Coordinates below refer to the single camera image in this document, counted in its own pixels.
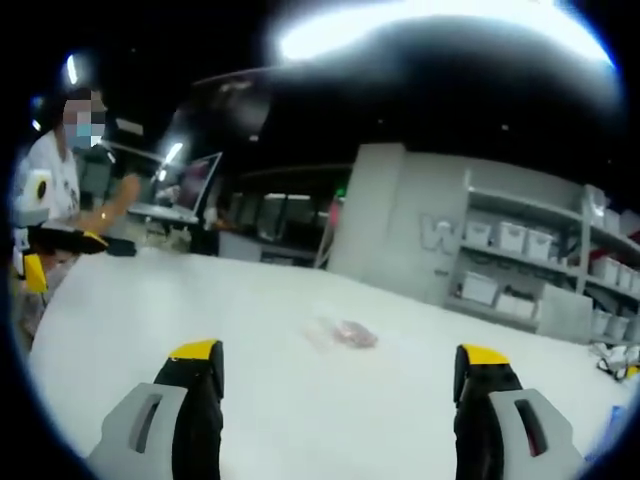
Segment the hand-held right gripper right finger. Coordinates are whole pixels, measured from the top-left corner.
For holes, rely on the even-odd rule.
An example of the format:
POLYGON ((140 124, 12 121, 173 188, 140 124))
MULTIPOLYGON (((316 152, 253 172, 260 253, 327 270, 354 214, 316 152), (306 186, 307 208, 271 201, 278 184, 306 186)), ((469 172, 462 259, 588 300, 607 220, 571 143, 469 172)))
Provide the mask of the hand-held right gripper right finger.
POLYGON ((457 347, 453 401, 458 479, 572 479, 586 466, 570 422, 497 351, 457 347))

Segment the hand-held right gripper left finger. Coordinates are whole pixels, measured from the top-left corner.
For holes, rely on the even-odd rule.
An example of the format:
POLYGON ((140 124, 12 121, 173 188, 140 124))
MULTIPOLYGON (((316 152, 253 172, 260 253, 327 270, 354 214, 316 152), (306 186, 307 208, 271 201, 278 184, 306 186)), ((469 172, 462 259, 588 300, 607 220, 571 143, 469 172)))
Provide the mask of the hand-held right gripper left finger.
POLYGON ((219 479, 223 398, 223 343, 178 347, 106 415, 89 468, 99 479, 219 479))

